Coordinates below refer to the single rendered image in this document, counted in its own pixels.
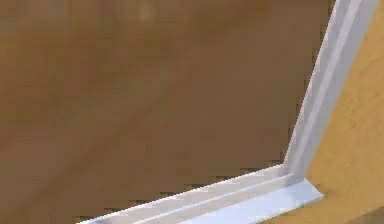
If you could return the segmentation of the brown wooden room door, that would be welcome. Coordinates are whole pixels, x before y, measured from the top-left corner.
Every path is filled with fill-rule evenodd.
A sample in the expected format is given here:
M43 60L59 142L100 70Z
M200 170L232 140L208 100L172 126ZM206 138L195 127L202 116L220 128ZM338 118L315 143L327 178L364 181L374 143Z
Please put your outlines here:
M283 161L332 0L0 0L0 224Z

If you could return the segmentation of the white door frame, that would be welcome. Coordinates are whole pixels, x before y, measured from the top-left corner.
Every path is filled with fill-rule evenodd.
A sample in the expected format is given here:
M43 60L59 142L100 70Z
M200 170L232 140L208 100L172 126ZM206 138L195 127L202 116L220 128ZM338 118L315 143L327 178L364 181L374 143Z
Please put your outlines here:
M380 0L336 0L284 162L77 224L258 224L323 198L306 178Z

